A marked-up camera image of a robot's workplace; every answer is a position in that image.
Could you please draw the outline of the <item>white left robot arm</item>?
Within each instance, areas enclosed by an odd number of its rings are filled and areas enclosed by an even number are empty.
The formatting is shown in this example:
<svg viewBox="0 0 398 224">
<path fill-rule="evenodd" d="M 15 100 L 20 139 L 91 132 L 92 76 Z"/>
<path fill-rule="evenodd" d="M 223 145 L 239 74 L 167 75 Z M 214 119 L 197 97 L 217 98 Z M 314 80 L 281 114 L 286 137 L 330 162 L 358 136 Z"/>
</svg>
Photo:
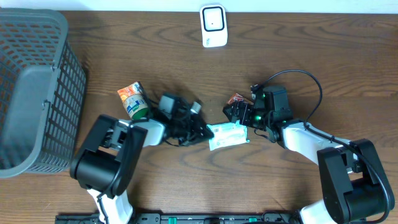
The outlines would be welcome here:
<svg viewBox="0 0 398 224">
<path fill-rule="evenodd" d="M 70 176 L 95 200 L 99 222 L 130 223 L 134 209 L 127 187 L 142 149 L 170 138 L 178 146 L 191 146 L 213 136 L 200 114 L 187 106 L 152 108 L 137 120 L 101 114 L 73 158 Z"/>
</svg>

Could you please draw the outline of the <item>orange chocolate bar wrapper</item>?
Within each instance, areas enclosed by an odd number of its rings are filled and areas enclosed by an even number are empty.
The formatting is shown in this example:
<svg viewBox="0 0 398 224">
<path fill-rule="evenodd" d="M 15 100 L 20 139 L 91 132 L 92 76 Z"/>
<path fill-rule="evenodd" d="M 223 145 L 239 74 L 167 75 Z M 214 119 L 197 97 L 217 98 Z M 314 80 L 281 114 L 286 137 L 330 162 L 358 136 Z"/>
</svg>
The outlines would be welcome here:
<svg viewBox="0 0 398 224">
<path fill-rule="evenodd" d="M 228 105 L 231 105 L 232 103 L 234 103 L 235 101 L 243 101 L 245 103 L 248 103 L 250 105 L 253 105 L 253 102 L 245 97 L 243 97 L 242 95 L 240 95 L 239 93 L 235 93 L 233 94 L 229 100 L 226 102 Z"/>
</svg>

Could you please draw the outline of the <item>green cap bottle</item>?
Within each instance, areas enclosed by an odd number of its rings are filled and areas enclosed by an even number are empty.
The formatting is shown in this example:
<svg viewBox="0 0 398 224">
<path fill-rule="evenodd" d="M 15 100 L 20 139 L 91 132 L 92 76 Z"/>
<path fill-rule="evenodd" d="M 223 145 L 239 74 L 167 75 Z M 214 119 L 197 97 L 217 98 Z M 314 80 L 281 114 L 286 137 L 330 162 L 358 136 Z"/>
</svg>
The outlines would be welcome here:
<svg viewBox="0 0 398 224">
<path fill-rule="evenodd" d="M 149 111 L 148 104 L 141 94 L 123 95 L 121 99 L 126 112 L 133 120 L 141 119 Z"/>
</svg>

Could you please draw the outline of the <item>orange Kleenex tissue pack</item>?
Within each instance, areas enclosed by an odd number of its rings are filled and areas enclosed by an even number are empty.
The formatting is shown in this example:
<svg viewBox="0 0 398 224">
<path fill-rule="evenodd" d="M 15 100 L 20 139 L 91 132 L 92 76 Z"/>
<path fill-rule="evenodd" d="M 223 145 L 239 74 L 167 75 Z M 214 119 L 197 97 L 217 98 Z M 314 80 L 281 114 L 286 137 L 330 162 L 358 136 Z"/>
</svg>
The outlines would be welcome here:
<svg viewBox="0 0 398 224">
<path fill-rule="evenodd" d="M 140 82 L 134 82 L 133 84 L 118 90 L 117 93 L 123 103 L 130 96 L 144 94 Z"/>
</svg>

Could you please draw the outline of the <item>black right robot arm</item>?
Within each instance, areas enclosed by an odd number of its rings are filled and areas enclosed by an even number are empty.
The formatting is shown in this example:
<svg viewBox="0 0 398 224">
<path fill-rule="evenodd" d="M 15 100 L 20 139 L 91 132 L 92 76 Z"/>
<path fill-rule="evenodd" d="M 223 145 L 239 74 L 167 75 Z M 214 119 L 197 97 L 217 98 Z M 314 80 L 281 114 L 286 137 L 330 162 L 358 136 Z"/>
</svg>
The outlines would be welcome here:
<svg viewBox="0 0 398 224">
<path fill-rule="evenodd" d="M 391 185 L 368 139 L 336 138 L 295 119 L 287 103 L 236 101 L 223 109 L 235 123 L 267 132 L 270 142 L 297 152 L 318 166 L 323 198 L 303 207 L 300 223 L 383 222 L 394 208 Z"/>
</svg>

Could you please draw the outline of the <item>green tissue pack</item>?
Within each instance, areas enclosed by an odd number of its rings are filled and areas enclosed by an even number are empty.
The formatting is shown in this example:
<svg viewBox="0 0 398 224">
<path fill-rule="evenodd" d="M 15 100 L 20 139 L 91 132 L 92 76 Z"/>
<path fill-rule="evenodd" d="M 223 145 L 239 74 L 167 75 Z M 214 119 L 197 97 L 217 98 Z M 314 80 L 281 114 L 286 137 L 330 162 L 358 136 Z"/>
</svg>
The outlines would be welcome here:
<svg viewBox="0 0 398 224">
<path fill-rule="evenodd" d="M 208 124 L 214 137 L 209 140 L 211 151 L 221 147 L 249 143 L 247 127 L 239 123 Z"/>
</svg>

